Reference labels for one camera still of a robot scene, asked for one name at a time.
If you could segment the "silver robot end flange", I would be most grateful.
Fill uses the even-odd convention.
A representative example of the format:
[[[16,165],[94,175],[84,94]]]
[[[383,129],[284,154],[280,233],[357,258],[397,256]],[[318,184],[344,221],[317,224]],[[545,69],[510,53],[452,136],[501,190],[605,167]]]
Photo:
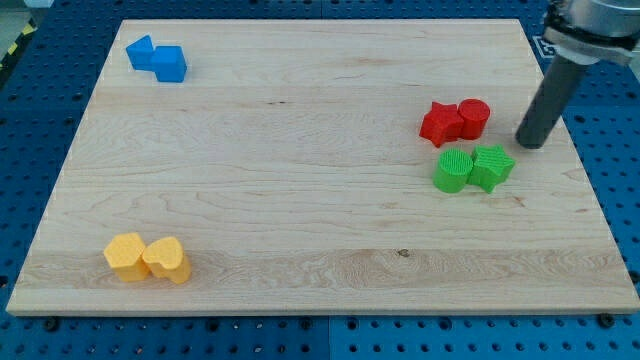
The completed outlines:
[[[639,43],[639,0],[550,1],[543,38],[578,65],[628,65]]]

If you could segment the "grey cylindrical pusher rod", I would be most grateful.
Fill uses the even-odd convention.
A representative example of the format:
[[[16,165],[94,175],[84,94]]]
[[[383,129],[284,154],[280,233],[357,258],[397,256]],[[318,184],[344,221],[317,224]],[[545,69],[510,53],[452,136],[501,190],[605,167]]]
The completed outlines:
[[[556,55],[540,83],[516,133],[526,149],[540,149],[585,76],[588,65]]]

